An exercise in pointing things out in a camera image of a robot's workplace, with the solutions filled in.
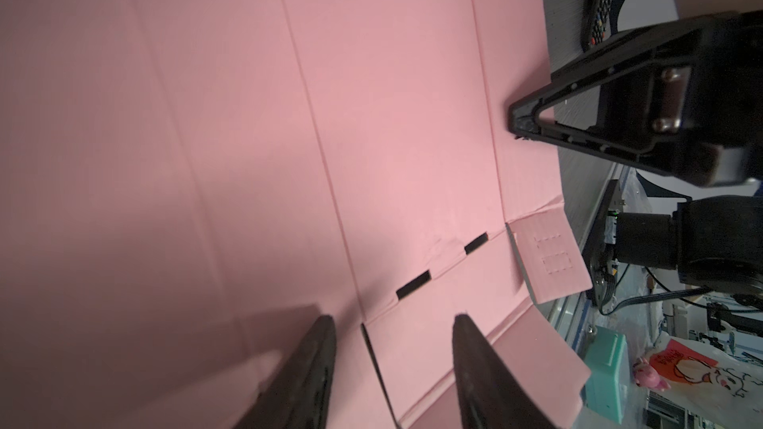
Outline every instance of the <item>teal box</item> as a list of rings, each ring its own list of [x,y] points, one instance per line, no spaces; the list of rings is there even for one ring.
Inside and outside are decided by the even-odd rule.
[[[625,335],[597,326],[584,361],[591,369],[585,384],[585,405],[611,421],[622,423],[630,386]]]

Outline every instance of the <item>cartoon character print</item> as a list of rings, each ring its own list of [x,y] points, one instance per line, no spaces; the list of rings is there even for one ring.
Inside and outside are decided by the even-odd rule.
[[[694,358],[680,359],[674,366],[675,375],[690,384],[710,383],[728,390],[732,396],[744,398],[748,392],[745,384],[763,386],[763,382],[747,373],[731,368],[711,367]]]

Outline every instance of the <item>pink cardboard box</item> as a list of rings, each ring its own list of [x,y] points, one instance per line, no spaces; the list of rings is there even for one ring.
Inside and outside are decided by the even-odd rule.
[[[395,426],[361,323],[399,423],[457,427],[461,312],[574,421],[587,368],[519,260],[536,301],[591,282],[556,149],[504,114],[548,82],[542,0],[0,0],[0,16],[5,425],[231,427],[328,313],[329,427]]]

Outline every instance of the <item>cardboard side tab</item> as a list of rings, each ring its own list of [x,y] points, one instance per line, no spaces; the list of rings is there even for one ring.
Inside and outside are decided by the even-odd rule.
[[[502,233],[366,325],[401,420],[453,368],[455,315],[469,313],[487,334],[527,298],[524,288]]]
[[[518,140],[507,105],[548,84],[543,0],[473,0],[504,218],[511,222],[562,196],[555,146]]]
[[[533,305],[493,343],[530,399],[557,427],[571,427],[591,370]]]
[[[591,278],[561,205],[511,222],[509,227],[536,303],[591,288]]]
[[[472,1],[285,6],[373,319],[504,224]]]

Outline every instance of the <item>pink toy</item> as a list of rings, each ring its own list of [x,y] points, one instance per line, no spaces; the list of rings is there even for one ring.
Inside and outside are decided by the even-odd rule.
[[[633,377],[635,378],[636,386],[642,388],[649,388],[660,392],[670,389],[670,384],[660,377],[657,369],[651,367],[649,361],[642,357],[638,358],[633,365]]]

